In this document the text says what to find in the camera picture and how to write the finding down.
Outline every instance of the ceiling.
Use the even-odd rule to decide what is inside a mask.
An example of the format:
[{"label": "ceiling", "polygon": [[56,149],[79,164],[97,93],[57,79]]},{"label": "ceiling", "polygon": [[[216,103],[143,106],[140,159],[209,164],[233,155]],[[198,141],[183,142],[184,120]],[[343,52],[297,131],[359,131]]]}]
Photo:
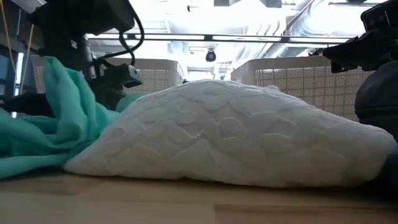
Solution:
[{"label": "ceiling", "polygon": [[[13,0],[32,12],[44,0]],[[364,32],[360,14],[371,6],[347,4],[346,0],[130,0],[138,13],[147,36],[135,52],[137,58],[178,60],[187,73],[200,77],[225,74],[254,58],[297,57],[308,49],[325,44],[273,44],[244,42],[204,42],[162,40],[162,34],[220,34],[259,36],[352,37]],[[383,0],[368,0],[366,3]],[[139,33],[137,27],[129,31]],[[108,34],[117,34],[110,30]],[[90,39],[91,49],[98,55],[123,50],[115,39]],[[136,44],[129,40],[129,45]],[[215,62],[205,61],[208,49],[216,52]]]}]

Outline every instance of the table surface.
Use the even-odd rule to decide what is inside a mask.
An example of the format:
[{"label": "table surface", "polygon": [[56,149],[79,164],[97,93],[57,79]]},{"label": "table surface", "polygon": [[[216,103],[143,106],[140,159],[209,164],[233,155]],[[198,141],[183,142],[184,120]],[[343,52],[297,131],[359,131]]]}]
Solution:
[{"label": "table surface", "polygon": [[398,223],[352,192],[46,174],[0,182],[0,223]]}]

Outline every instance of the camera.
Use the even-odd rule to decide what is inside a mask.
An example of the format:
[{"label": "camera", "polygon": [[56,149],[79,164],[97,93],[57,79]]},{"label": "camera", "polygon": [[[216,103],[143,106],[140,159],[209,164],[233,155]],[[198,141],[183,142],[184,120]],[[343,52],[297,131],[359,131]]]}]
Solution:
[{"label": "camera", "polygon": [[216,53],[214,52],[214,50],[207,51],[206,61],[207,62],[214,62],[215,60],[216,60]]}]

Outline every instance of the mesh basket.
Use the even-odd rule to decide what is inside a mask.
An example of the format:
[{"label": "mesh basket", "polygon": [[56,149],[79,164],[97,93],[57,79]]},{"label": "mesh basket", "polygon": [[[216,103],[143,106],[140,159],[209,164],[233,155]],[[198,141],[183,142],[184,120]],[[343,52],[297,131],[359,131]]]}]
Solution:
[{"label": "mesh basket", "polygon": [[370,74],[360,68],[333,74],[330,61],[319,56],[251,60],[231,72],[231,79],[247,85],[275,85],[321,110],[357,121],[356,92]]},{"label": "mesh basket", "polygon": [[[44,93],[44,59],[32,56],[35,74],[35,84],[38,93]],[[128,58],[110,58],[108,62],[114,65],[130,63]],[[134,66],[139,72],[144,84],[124,91],[129,93],[150,94],[182,84],[183,70],[178,62],[162,59],[137,59]]]}]

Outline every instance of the textured pillow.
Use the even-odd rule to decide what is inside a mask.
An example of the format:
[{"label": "textured pillow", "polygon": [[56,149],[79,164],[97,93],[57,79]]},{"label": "textured pillow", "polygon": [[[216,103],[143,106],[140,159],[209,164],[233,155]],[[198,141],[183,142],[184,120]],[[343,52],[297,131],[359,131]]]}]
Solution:
[{"label": "textured pillow", "polygon": [[64,168],[265,187],[355,186],[375,178],[395,146],[383,129],[274,86],[201,80],[139,98]]}]

